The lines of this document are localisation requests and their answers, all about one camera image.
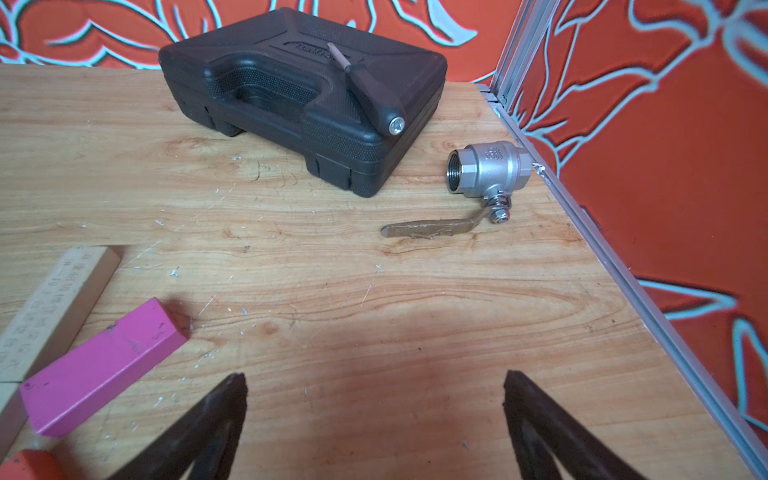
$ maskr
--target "screw head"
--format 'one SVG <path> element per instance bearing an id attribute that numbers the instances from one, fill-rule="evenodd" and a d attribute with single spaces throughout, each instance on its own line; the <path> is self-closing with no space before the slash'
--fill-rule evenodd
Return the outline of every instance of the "screw head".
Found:
<path id="1" fill-rule="evenodd" d="M 505 221 L 509 220 L 509 212 L 500 208 L 498 210 L 494 210 L 491 212 L 491 222 L 493 223 L 504 223 Z"/>
<path id="2" fill-rule="evenodd" d="M 406 120 L 403 117 L 394 117 L 389 122 L 389 133 L 392 135 L 400 135 L 406 128 Z"/>

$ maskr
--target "wood grain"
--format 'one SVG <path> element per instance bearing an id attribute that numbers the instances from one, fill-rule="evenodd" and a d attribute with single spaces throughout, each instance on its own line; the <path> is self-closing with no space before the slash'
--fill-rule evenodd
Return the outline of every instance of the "wood grain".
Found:
<path id="1" fill-rule="evenodd" d="M 517 478 L 501 403 L 520 369 L 649 478 L 748 478 L 537 177 L 503 226 L 379 235 L 474 210 L 447 155 L 506 138 L 474 85 L 447 84 L 362 199 L 187 120 L 159 72 L 0 67 L 0 326 L 66 248 L 102 244 L 122 262 L 76 344 L 151 296 L 194 326 L 55 452 L 104 477 L 241 371 L 233 478 Z M 12 451 L 34 442 L 26 426 Z"/>

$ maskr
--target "wooden ruler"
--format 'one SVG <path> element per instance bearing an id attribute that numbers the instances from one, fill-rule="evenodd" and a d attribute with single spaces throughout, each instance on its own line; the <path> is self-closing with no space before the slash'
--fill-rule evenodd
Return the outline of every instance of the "wooden ruler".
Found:
<path id="1" fill-rule="evenodd" d="M 0 458 L 26 420 L 18 384 L 67 352 L 119 263 L 107 247 L 67 250 L 0 336 Z"/>

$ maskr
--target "pink wooden block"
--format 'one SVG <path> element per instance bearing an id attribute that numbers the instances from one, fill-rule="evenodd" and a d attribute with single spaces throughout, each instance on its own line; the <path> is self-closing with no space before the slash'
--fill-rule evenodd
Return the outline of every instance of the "pink wooden block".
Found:
<path id="1" fill-rule="evenodd" d="M 186 341 L 153 298 L 22 383 L 32 428 L 67 435 Z"/>

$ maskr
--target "tool case handle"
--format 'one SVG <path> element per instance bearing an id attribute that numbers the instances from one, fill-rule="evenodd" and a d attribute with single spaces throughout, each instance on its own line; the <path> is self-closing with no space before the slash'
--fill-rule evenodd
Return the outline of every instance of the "tool case handle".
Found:
<path id="1" fill-rule="evenodd" d="M 206 84 L 216 116 L 277 143 L 301 141 L 303 110 L 320 93 L 320 77 L 262 55 L 228 55 L 210 66 Z"/>

